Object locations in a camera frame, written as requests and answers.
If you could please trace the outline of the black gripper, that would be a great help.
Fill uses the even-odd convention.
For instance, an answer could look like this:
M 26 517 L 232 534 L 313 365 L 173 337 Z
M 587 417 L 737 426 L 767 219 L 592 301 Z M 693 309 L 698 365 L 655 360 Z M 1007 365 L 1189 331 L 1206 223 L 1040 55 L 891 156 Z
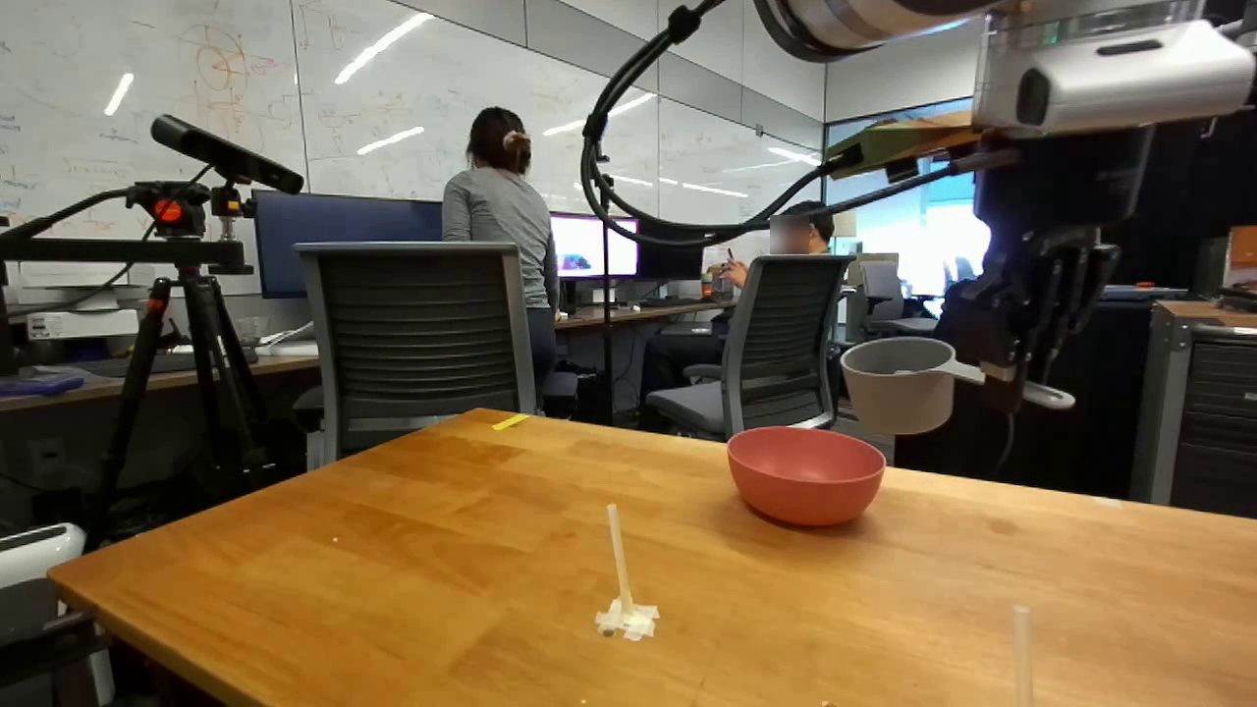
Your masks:
M 1147 153 L 1147 130 L 980 140 L 973 218 L 990 228 L 982 270 L 990 334 L 980 355 L 990 365 L 1044 377 L 1092 320 L 1120 246 L 1071 246 L 1058 266 L 1040 253 L 1019 253 L 1019 238 L 1128 219 L 1141 204 Z

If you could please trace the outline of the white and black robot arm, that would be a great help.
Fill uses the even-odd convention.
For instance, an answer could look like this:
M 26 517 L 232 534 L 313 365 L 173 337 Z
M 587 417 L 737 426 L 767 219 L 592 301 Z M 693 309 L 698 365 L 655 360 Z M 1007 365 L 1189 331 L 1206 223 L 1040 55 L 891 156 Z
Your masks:
M 1007 382 L 1040 377 L 1135 211 L 1150 134 L 1255 105 L 1255 17 L 1209 0 L 756 0 L 799 58 L 834 62 L 982 20 L 973 136 L 987 270 L 948 293 L 943 331 Z

